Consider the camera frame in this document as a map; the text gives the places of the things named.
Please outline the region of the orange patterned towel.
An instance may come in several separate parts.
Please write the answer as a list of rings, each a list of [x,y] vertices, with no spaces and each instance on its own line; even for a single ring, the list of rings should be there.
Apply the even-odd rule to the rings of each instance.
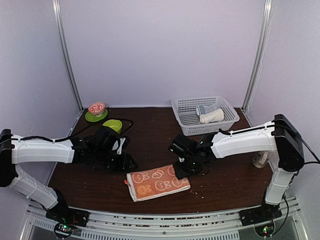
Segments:
[[[179,180],[172,165],[145,171],[130,172],[124,183],[134,202],[147,201],[189,190],[187,178]]]

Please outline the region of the white towel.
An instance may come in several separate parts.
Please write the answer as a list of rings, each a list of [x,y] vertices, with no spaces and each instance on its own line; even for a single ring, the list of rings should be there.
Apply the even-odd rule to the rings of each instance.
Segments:
[[[208,124],[211,122],[220,122],[224,119],[224,112],[221,108],[199,116],[199,122],[201,124]]]

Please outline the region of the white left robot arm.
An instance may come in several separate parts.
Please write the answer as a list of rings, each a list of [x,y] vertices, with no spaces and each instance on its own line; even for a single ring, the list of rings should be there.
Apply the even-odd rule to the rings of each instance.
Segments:
[[[125,151],[130,138],[109,127],[100,127],[86,137],[68,136],[52,139],[44,136],[19,136],[10,129],[0,133],[0,186],[12,188],[39,204],[61,222],[69,221],[73,213],[63,194],[48,187],[21,165],[25,163],[101,164],[114,172],[135,170],[138,164]]]

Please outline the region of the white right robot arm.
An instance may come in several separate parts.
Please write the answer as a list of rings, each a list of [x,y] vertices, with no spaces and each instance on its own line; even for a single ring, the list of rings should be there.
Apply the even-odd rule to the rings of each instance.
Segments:
[[[283,114],[255,127],[236,131],[219,129],[204,134],[199,141],[178,134],[168,149],[178,156],[173,169],[179,180],[198,175],[211,161],[228,156],[255,153],[253,164],[263,168],[277,154],[277,168],[266,188],[263,205],[256,210],[261,221],[268,220],[276,212],[275,206],[281,202],[294,174],[305,164],[302,137]]]

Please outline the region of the green bowl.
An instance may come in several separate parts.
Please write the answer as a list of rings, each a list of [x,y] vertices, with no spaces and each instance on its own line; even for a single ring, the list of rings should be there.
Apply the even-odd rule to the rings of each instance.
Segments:
[[[104,127],[111,128],[112,130],[114,130],[118,134],[120,134],[122,132],[122,128],[123,128],[122,121],[118,120],[118,119],[109,119],[109,120],[105,121],[102,125]]]

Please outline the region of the white plastic basket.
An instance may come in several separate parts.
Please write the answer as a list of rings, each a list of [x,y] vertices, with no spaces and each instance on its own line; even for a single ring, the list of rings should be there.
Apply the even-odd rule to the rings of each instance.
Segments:
[[[222,96],[171,100],[171,106],[185,136],[227,131],[240,120],[236,110]]]

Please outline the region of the green plate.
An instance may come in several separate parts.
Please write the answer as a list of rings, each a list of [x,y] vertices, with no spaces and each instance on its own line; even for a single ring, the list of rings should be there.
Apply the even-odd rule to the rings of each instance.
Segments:
[[[100,115],[93,115],[89,111],[85,114],[85,120],[90,122],[90,123],[96,123],[99,122],[103,119],[105,119],[108,115],[108,110],[105,109],[104,112]]]

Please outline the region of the red patterned bowl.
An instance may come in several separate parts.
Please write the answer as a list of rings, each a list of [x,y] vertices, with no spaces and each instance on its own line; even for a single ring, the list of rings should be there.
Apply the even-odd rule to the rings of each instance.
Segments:
[[[106,104],[104,102],[94,102],[89,106],[88,111],[93,115],[99,116],[104,112],[105,109]]]

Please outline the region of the rolled grey towel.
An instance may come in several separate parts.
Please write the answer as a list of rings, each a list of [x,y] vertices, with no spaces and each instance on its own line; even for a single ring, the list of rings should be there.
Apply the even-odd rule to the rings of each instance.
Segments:
[[[197,105],[195,107],[195,112],[198,116],[205,115],[211,112],[216,111],[217,109],[220,109],[220,105],[218,103],[212,104],[212,105]]]

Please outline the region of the aluminium front rail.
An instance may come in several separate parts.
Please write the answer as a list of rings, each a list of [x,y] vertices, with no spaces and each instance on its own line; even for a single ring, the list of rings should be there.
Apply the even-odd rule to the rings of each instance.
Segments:
[[[296,197],[280,203],[282,216],[272,221],[243,225],[240,211],[254,207],[185,214],[129,214],[89,212],[86,226],[77,226],[66,240],[311,240]],[[64,240],[55,235],[56,221],[31,201],[18,240]],[[277,233],[261,237],[258,230],[274,223]]]

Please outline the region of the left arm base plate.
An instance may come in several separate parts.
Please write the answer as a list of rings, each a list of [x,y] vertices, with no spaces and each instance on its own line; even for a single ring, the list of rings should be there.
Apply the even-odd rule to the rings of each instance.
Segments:
[[[70,208],[66,212],[56,213],[46,210],[45,217],[70,227],[86,227],[90,213],[85,210]]]

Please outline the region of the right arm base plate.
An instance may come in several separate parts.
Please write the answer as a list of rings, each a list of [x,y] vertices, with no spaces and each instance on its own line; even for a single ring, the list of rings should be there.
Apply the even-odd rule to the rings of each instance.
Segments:
[[[270,222],[280,218],[282,215],[282,211],[279,208],[262,209],[261,207],[255,207],[239,212],[240,221],[243,227]]]

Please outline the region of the right aluminium post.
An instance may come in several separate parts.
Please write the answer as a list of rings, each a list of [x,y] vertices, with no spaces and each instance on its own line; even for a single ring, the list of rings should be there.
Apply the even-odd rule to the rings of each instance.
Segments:
[[[267,49],[267,41],[269,37],[271,18],[272,18],[272,9],[273,9],[273,0],[265,0],[262,21],[260,26],[260,34],[258,39],[258,45],[256,49],[255,58],[253,61],[253,67],[249,78],[249,84],[245,94],[242,110],[245,114],[250,112],[250,106],[253,103],[254,95],[258,86],[258,81],[260,73],[262,70],[262,60],[264,52]]]

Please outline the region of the aluminium post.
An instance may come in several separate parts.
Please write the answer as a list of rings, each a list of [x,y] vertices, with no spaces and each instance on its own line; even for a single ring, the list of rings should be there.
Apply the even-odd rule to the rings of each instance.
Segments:
[[[262,70],[262,60],[264,52],[267,49],[267,41],[269,37],[271,18],[272,18],[272,9],[273,9],[273,0],[265,0],[262,21],[260,26],[260,34],[258,39],[258,45],[256,49],[255,58],[253,61],[253,67],[249,78],[249,84],[245,94],[242,110],[245,114],[250,112],[250,106],[253,103],[254,95],[258,86],[258,81],[260,73]]]
[[[64,25],[63,25],[63,18],[61,13],[61,1],[53,0],[52,7],[53,7],[53,13],[54,13],[56,26],[57,26],[60,46],[62,50],[62,57],[63,57],[64,66],[66,69],[67,78],[70,83],[71,91],[75,99],[77,108],[79,109],[79,111],[83,111],[84,107],[83,107],[79,90],[76,84],[76,80],[75,80],[75,76],[74,76],[74,72],[71,64],[71,59],[68,51],[67,40],[66,40],[66,35],[64,31]]]

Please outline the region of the left aluminium post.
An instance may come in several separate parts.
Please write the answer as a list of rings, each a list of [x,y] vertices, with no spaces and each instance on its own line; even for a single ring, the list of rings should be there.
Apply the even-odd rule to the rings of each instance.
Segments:
[[[64,31],[64,25],[63,25],[63,18],[61,13],[61,1],[53,0],[52,7],[53,7],[53,13],[54,13],[56,26],[57,26],[60,46],[62,50],[62,57],[63,57],[64,66],[66,69],[67,78],[70,83],[71,91],[75,99],[77,108],[79,109],[79,111],[83,111],[84,107],[83,107],[79,90],[76,84],[76,80],[75,80],[75,76],[74,76],[74,72],[71,64],[71,59],[68,51],[67,40],[66,40],[66,35]]]

